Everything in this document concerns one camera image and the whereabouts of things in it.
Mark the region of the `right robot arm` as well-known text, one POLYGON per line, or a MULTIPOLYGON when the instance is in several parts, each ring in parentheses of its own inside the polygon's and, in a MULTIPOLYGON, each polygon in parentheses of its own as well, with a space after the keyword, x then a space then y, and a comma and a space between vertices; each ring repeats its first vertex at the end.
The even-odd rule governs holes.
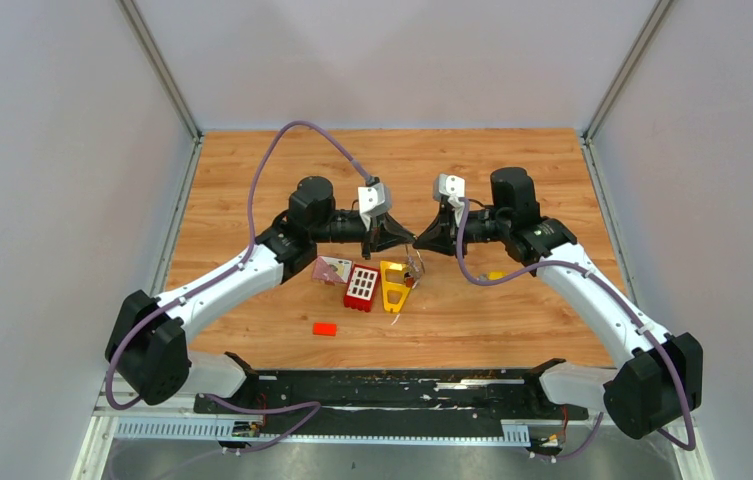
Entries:
POLYGON ((573 405, 608 416, 627 436, 657 432, 678 447, 696 447, 692 413, 702 402, 704 351, 690 333, 673 334, 640 310, 590 259, 561 221, 542 215, 535 186, 521 167, 490 176, 492 204, 472 209, 463 178, 440 174, 438 212, 414 247, 453 256, 467 280, 491 287, 531 275, 553 289, 601 341, 609 368, 549 360, 531 370, 523 403, 536 417, 573 405), (473 243, 499 242, 521 269, 499 279, 473 275, 473 243))

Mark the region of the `large metal keyring with tags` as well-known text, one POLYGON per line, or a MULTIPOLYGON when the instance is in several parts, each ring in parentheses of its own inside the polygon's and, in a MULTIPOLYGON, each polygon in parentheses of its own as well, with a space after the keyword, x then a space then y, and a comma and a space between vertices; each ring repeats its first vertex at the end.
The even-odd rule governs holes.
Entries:
POLYGON ((405 245, 406 263, 403 271, 403 282, 409 289, 415 289, 426 273, 425 263, 421 253, 411 245, 405 245))

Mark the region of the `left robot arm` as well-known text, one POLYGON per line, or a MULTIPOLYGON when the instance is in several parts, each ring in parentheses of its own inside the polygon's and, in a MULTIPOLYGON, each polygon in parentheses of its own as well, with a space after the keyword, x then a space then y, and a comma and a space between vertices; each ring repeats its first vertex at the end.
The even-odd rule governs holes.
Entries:
POLYGON ((302 179, 288 207, 245 250, 202 277, 156 296, 142 290, 121 305, 105 350, 106 397, 116 410, 159 405, 177 394, 215 395, 235 413, 250 411, 258 386, 229 354, 192 352, 193 339, 246 300, 290 280, 317 258, 320 243, 357 243, 364 258, 415 235, 389 213, 390 191, 374 179, 355 209, 336 206, 332 183, 302 179))

